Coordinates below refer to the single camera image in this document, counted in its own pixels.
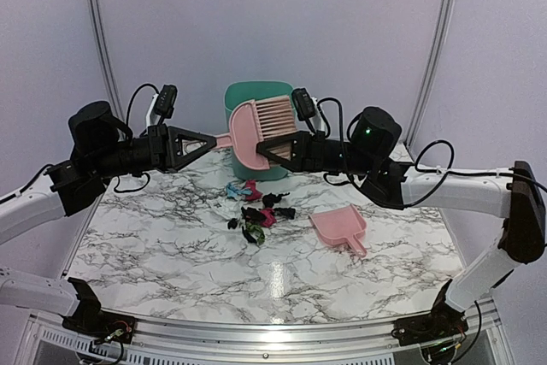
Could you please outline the black paper scrap centre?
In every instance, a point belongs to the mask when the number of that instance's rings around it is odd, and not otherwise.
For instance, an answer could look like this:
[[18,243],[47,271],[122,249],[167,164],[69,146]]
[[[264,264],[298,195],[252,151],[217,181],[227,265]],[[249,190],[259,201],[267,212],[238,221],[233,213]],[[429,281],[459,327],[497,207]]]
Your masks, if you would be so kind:
[[261,223],[266,219],[266,216],[257,209],[254,208],[241,208],[242,216],[246,221],[253,221],[254,223]]

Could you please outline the aluminium corner post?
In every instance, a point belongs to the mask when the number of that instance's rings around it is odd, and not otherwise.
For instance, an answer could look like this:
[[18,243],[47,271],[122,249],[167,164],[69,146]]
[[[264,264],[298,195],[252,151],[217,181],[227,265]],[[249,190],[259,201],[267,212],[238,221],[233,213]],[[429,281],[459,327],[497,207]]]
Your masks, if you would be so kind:
[[109,55],[107,36],[104,29],[100,0],[87,0],[91,16],[91,27],[93,30],[99,67],[103,75],[103,82],[106,88],[107,98],[114,115],[121,121],[125,119],[124,110],[121,104],[121,96],[116,84],[115,71]]
[[454,1],[455,0],[440,0],[432,43],[426,60],[424,74],[421,79],[421,86],[409,121],[409,127],[405,134],[404,143],[406,147],[410,147],[414,143],[426,113],[426,106],[432,95],[438,64],[448,37]]

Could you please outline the magenta paper scrap lower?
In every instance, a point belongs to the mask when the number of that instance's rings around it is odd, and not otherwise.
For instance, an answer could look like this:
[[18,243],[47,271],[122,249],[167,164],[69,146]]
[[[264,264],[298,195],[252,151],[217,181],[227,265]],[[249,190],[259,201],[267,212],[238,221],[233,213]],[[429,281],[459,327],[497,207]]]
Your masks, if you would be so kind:
[[277,222],[275,217],[275,211],[272,208],[265,208],[259,210],[262,218],[260,220],[260,225],[262,227],[270,228],[273,224]]

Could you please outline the black paper scrap right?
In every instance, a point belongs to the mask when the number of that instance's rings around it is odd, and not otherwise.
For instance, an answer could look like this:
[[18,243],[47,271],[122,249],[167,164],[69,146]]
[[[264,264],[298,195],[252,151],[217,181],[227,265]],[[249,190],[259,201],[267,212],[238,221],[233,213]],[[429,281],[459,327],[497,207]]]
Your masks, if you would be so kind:
[[286,218],[287,220],[294,220],[296,216],[294,208],[274,208],[273,211],[276,216]]

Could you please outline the aluminium front rail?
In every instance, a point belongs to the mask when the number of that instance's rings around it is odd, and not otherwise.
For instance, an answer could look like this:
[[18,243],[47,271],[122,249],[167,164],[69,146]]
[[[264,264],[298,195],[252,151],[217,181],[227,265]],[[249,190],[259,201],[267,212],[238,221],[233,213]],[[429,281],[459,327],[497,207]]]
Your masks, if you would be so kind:
[[440,342],[402,346],[382,318],[314,325],[179,321],[139,315],[132,341],[94,346],[59,317],[31,315],[18,364],[425,364]]

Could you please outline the magenta paper scrap upper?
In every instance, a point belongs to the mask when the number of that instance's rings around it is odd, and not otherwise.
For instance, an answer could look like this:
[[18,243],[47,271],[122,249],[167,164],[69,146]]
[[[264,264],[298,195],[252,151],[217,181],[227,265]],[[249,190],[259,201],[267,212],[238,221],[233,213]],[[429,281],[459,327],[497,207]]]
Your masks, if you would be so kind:
[[260,200],[262,193],[257,190],[256,182],[254,180],[247,180],[244,184],[244,198],[247,202]]

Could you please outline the left aluminium corner post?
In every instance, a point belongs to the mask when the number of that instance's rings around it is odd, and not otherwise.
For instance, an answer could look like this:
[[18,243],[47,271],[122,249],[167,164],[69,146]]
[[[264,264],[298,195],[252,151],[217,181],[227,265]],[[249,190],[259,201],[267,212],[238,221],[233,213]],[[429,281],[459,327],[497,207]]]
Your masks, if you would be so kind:
[[93,30],[99,67],[103,75],[103,82],[106,88],[107,98],[114,115],[121,121],[125,119],[124,110],[121,104],[121,96],[116,84],[115,71],[109,55],[107,36],[104,29],[100,0],[87,0],[91,16],[91,27]]

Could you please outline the pink plastic dustpan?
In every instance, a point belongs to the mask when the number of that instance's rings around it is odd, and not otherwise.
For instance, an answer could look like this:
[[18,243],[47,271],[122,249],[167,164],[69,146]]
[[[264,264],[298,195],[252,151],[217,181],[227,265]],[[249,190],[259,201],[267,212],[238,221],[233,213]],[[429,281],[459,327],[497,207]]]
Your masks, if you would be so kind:
[[358,256],[367,255],[367,250],[362,243],[367,223],[354,204],[314,213],[309,219],[324,244],[331,247],[346,244]]

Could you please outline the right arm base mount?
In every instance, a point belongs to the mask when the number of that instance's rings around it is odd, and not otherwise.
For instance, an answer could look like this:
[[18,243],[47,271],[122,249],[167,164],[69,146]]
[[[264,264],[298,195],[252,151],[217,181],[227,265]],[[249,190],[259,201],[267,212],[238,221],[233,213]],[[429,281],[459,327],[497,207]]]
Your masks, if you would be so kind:
[[441,287],[430,311],[394,321],[391,336],[397,339],[401,346],[444,339],[468,330],[464,313],[453,309],[446,302],[446,293],[451,282],[452,280],[449,280]]

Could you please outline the teal plastic waste bin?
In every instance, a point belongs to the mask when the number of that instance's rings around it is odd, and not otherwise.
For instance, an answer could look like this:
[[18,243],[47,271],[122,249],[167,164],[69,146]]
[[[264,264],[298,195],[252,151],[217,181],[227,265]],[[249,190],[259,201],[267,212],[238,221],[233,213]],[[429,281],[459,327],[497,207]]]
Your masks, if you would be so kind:
[[[271,97],[290,96],[293,88],[282,81],[254,80],[233,83],[227,87],[224,95],[226,120],[241,103],[248,100],[262,100]],[[256,171],[245,167],[231,150],[232,170],[240,180],[275,181],[283,179],[288,171],[279,166],[267,171]]]

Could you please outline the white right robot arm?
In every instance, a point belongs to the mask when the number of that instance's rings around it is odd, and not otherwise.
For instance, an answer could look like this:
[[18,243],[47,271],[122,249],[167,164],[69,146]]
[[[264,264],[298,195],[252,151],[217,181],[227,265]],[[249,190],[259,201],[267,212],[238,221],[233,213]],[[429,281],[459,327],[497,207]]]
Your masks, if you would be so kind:
[[434,207],[494,215],[503,219],[495,242],[439,292],[423,329],[433,338],[450,330],[465,310],[499,286],[521,264],[544,253],[546,207],[527,162],[511,168],[458,170],[396,162],[390,154],[401,127],[383,109],[366,107],[348,141],[296,129],[291,108],[259,109],[262,141],[256,151],[295,173],[347,174],[361,179],[357,190],[386,209]]

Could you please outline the right aluminium corner post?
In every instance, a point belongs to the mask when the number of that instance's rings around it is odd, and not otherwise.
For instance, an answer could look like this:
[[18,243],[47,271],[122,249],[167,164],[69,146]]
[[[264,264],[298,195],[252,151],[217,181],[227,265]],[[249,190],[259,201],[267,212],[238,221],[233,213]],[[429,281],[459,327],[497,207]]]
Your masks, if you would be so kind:
[[409,121],[409,127],[405,134],[404,143],[406,147],[410,147],[414,143],[426,113],[426,106],[432,95],[438,64],[448,37],[454,1],[455,0],[440,0],[432,43],[426,60],[424,74],[421,79],[421,86]]

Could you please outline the green black paper scrap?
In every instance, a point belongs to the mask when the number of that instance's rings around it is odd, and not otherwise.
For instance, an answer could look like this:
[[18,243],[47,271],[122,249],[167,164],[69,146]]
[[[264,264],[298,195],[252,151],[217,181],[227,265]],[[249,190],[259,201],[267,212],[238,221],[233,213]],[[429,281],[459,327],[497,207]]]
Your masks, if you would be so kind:
[[261,246],[264,244],[266,236],[261,226],[256,224],[247,224],[242,226],[242,234],[250,244]]

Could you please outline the pink hand brush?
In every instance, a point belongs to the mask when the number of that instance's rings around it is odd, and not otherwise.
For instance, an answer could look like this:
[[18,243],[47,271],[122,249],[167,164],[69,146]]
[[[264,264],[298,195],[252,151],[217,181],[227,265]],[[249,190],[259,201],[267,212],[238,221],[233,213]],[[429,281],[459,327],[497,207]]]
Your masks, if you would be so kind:
[[241,103],[230,115],[229,131],[215,137],[215,150],[232,148],[233,154],[246,168],[266,171],[273,161],[256,152],[259,143],[297,131],[289,96],[249,100]]

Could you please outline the magenta paper scrap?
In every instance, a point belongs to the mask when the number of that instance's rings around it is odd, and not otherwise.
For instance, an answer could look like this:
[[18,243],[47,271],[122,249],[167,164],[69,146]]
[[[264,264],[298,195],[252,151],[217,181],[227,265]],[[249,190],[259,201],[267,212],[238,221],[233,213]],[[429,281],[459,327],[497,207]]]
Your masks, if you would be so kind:
[[257,190],[256,182],[254,180],[247,180],[244,184],[244,198],[247,202],[260,200],[262,193]]
[[260,225],[262,227],[270,228],[273,224],[277,222],[275,217],[275,211],[272,208],[265,208],[259,210],[262,218],[260,220]]

